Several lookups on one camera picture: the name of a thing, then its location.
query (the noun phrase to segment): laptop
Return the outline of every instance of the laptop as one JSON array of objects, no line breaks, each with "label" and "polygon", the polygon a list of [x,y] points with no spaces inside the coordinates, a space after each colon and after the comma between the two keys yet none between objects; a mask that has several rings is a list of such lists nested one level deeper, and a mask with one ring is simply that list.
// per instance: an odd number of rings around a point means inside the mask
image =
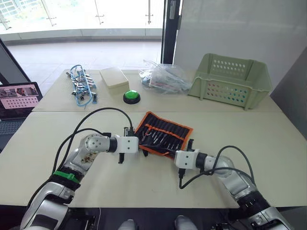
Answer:
[{"label": "laptop", "polygon": [[0,152],[42,97],[36,82],[0,85]]}]

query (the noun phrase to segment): laptop screen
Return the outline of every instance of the laptop screen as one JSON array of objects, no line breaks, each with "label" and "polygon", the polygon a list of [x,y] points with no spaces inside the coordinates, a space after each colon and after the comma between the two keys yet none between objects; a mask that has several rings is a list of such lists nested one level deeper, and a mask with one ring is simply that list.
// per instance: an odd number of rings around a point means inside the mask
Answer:
[{"label": "laptop screen", "polygon": [[0,119],[26,118],[42,97],[36,82],[0,85]]}]

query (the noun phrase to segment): green band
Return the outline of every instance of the green band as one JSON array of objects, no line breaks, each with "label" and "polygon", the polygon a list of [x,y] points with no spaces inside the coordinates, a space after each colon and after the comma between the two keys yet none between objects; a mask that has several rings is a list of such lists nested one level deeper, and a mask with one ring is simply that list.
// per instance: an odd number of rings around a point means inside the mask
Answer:
[{"label": "green band", "polygon": [[72,173],[68,174],[68,173],[64,173],[64,172],[61,172],[61,171],[55,171],[53,174],[64,177],[68,180],[74,181],[75,183],[78,183],[78,184],[80,183],[80,181],[78,181],[77,178],[75,177],[75,175],[72,174]]}]

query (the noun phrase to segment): tool pouch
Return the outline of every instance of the tool pouch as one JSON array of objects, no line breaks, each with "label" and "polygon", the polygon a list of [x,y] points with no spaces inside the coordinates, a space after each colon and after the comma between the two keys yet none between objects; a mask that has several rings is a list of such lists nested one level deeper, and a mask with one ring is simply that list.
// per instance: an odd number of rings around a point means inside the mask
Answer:
[{"label": "tool pouch", "polygon": [[148,152],[174,159],[177,150],[183,150],[192,128],[162,119],[147,112],[135,131],[139,147],[145,156]]}]

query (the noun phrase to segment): green button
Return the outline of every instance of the green button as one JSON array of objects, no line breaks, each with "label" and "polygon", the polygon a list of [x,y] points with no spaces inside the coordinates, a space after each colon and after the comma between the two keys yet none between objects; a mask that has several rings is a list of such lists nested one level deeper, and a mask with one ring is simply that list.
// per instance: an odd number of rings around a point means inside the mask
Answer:
[{"label": "green button", "polygon": [[139,93],[135,90],[129,90],[128,92],[125,92],[125,98],[127,99],[136,99],[139,96]]}]

